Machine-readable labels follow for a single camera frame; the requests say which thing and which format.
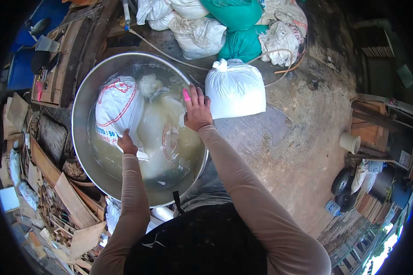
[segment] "black backpack strap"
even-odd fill
[[[181,198],[179,198],[179,191],[173,192],[173,199],[174,199],[174,203],[176,204],[177,211],[179,211],[179,214],[185,213],[185,211],[183,211],[181,208]]]

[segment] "teal sack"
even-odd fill
[[[226,26],[228,31],[251,28],[263,13],[258,0],[200,0],[200,3]]]
[[[262,47],[259,34],[265,33],[268,29],[268,25],[254,25],[248,30],[228,31],[225,45],[219,52],[218,60],[221,58],[225,60],[238,58],[246,63],[261,55]]]

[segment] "finger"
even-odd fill
[[[197,91],[197,97],[198,97],[198,102],[199,105],[202,106],[205,104],[204,102],[204,93],[202,92],[202,89],[200,87],[196,87],[196,91]]]
[[[187,122],[188,122],[188,113],[185,113],[184,115],[184,125],[187,126]]]
[[[207,108],[211,107],[211,99],[209,99],[209,96],[205,96],[205,106]]]
[[[194,85],[192,84],[190,85],[190,93],[191,93],[191,102],[193,106],[199,105],[196,87],[194,87]]]
[[[184,96],[185,104],[187,104],[187,109],[190,109],[193,104],[190,98],[190,94],[188,94],[188,90],[183,88],[182,95]]]

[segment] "hand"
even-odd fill
[[[198,132],[202,127],[213,124],[213,117],[209,107],[211,100],[208,96],[204,97],[199,87],[190,85],[191,98],[187,89],[182,90],[185,103],[187,104],[187,113],[184,116],[185,126]]]
[[[133,144],[132,139],[128,135],[129,132],[130,129],[126,129],[122,135],[123,137],[118,136],[118,146],[121,147],[125,154],[133,154],[136,156],[138,147]]]

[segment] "metal rim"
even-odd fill
[[[104,59],[103,61],[101,61],[100,63],[98,63],[95,67],[93,67],[93,68],[87,73],[87,75],[86,75],[86,77],[83,79],[83,81],[81,82],[80,87],[78,88],[77,93],[75,94],[75,98],[74,98],[74,100],[73,100],[72,113],[71,113],[71,116],[70,116],[70,120],[71,120],[71,127],[70,127],[70,128],[71,128],[71,132],[72,132],[73,149],[75,150],[75,155],[76,155],[76,157],[77,157],[77,159],[78,159],[78,162],[80,163],[81,167],[83,168],[84,173],[86,173],[86,175],[87,175],[87,176],[89,177],[89,179],[93,182],[93,184],[95,184],[95,186],[98,187],[98,189],[101,190],[103,193],[105,193],[106,195],[110,196],[111,198],[113,198],[114,200],[117,200],[117,201],[119,201],[119,202],[120,202],[121,200],[118,200],[117,198],[114,198],[112,195],[108,194],[103,188],[101,188],[101,187],[92,179],[92,177],[91,177],[91,176],[88,174],[88,172],[86,171],[86,168],[84,168],[84,166],[82,165],[81,159],[80,159],[80,157],[79,157],[79,155],[78,155],[78,153],[77,153],[77,149],[76,149],[77,147],[76,147],[76,145],[75,145],[75,135],[74,135],[74,132],[75,132],[75,131],[73,130],[73,126],[74,126],[74,125],[73,125],[73,117],[75,116],[75,103],[76,103],[76,98],[77,98],[77,96],[79,95],[79,93],[80,93],[80,91],[81,91],[81,86],[82,86],[82,84],[87,80],[87,78],[88,78],[94,71],[96,71],[102,64],[110,61],[111,59],[115,59],[115,58],[117,58],[117,57],[125,56],[125,55],[136,55],[136,56],[137,56],[137,55],[140,55],[140,56],[146,56],[146,57],[150,57],[150,58],[159,60],[160,62],[162,62],[162,63],[164,63],[165,65],[167,65],[168,67],[170,67],[174,72],[176,72],[177,75],[179,75],[185,82],[187,82],[188,84],[192,84],[191,81],[188,79],[188,77],[181,71],[181,69],[179,69],[178,67],[176,67],[176,66],[175,66],[173,63],[171,63],[170,61],[168,61],[168,60],[166,60],[166,59],[164,59],[164,58],[162,58],[162,57],[160,57],[160,56],[158,56],[158,55],[149,53],[149,52],[139,52],[139,51],[137,51],[137,52],[123,52],[123,53],[120,53],[120,54],[117,54],[117,55],[113,55],[113,56],[111,56],[111,57],[109,57],[109,58]],[[208,154],[209,154],[208,149],[205,147],[205,157],[204,157],[204,160],[202,161],[202,165],[201,165],[200,171],[199,171],[198,173],[196,173],[196,175],[195,175],[195,177],[194,177],[193,183],[194,183],[195,181],[197,181],[197,180],[200,178],[200,176],[202,175],[202,173],[203,173],[203,171],[204,171],[204,168],[205,168],[205,165],[206,165],[206,163],[207,163]],[[182,194],[180,195],[180,197],[182,197],[183,195],[185,195],[185,194],[188,192],[188,190],[190,189],[190,187],[189,187],[184,193],[182,193]],[[170,201],[170,202],[168,202],[168,203],[165,203],[165,204],[156,205],[156,206],[149,206],[149,207],[150,207],[150,208],[156,208],[156,207],[161,207],[161,206],[168,206],[168,205],[170,205],[170,204],[172,204],[172,203],[174,203],[174,200],[172,200],[172,201]]]
[[[346,185],[347,185],[348,181],[349,181],[349,176],[345,176],[343,178],[343,180],[341,181],[340,186],[338,186],[338,191],[339,192],[342,192],[346,188]]]

